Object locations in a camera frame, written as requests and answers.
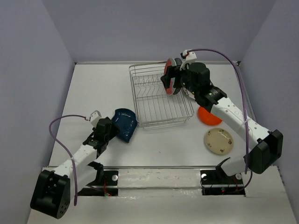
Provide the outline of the red and teal floral plate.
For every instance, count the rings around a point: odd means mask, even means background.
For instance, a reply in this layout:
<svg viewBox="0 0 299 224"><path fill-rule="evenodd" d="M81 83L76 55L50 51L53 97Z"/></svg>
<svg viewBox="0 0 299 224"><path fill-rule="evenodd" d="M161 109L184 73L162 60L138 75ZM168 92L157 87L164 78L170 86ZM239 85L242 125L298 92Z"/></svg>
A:
<svg viewBox="0 0 299 224"><path fill-rule="evenodd" d="M164 89L166 91L167 95L173 95L175 88L173 87L173 82L175 80L175 77L172 77L170 74L169 68L175 67L176 63L174 58L169 58L166 61L165 67L164 67L164 75L161 77L161 81L164 85Z"/></svg>

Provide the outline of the teal round plate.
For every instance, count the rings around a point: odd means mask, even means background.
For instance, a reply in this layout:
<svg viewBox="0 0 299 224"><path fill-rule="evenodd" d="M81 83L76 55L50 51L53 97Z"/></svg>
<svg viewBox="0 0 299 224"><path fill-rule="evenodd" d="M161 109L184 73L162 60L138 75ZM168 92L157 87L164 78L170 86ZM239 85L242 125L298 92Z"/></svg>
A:
<svg viewBox="0 0 299 224"><path fill-rule="evenodd" d="M176 95L180 92L181 88L182 88L182 84L181 84L181 71L180 71L180 66L182 64L182 60L180 58L175 58L175 63L176 63L176 68L175 68L175 72L176 72L176 77L175 77L175 91L173 93L173 95Z"/></svg>

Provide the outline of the dark blue leaf dish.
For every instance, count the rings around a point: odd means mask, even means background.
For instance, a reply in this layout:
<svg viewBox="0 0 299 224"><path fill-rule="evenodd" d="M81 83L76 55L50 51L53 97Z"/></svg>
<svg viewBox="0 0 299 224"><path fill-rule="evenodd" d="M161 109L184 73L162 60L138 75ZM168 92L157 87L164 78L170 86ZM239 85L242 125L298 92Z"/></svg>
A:
<svg viewBox="0 0 299 224"><path fill-rule="evenodd" d="M112 121L120 130L117 137L120 140L129 143L138 124L136 114L130 109L119 108L115 110Z"/></svg>

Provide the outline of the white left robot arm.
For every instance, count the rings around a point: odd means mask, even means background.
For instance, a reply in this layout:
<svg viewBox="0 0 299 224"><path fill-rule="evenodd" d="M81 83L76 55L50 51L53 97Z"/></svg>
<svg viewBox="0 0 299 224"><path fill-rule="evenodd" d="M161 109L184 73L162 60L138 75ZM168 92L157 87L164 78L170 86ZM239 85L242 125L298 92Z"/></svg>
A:
<svg viewBox="0 0 299 224"><path fill-rule="evenodd" d="M82 188L90 183L102 182L104 168L96 159L118 133L119 128L110 118L100 118L75 154L60 166L39 174L30 202L31 209L60 219L71 203L77 203Z"/></svg>

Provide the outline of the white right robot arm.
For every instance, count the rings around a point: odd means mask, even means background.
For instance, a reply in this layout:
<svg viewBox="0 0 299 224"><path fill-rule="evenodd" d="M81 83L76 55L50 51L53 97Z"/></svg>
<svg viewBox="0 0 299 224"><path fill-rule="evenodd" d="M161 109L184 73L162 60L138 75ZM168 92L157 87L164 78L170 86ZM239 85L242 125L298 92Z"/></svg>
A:
<svg viewBox="0 0 299 224"><path fill-rule="evenodd" d="M268 130L241 111L224 91L212 84L205 64L184 64L179 58L169 58L160 79L168 94L178 93L181 88L189 90L199 106L220 118L245 141L244 156L228 158L217 165L218 182L226 183L246 169L262 174L281 157L283 134Z"/></svg>

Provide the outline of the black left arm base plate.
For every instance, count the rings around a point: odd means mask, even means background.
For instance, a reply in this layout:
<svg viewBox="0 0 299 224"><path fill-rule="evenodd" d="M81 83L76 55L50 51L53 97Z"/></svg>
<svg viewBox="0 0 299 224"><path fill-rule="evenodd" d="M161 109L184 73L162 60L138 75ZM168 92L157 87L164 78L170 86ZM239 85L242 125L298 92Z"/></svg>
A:
<svg viewBox="0 0 299 224"><path fill-rule="evenodd" d="M82 188L79 196L118 196L118 170L104 170L95 181Z"/></svg>

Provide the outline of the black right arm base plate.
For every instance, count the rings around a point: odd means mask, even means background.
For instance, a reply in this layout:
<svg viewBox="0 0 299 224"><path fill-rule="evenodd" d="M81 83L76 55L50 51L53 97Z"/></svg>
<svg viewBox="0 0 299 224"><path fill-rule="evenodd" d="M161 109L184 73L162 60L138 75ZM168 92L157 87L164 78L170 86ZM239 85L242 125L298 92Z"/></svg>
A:
<svg viewBox="0 0 299 224"><path fill-rule="evenodd" d="M203 196L245 195L242 176L218 177L214 169L200 171L201 193Z"/></svg>

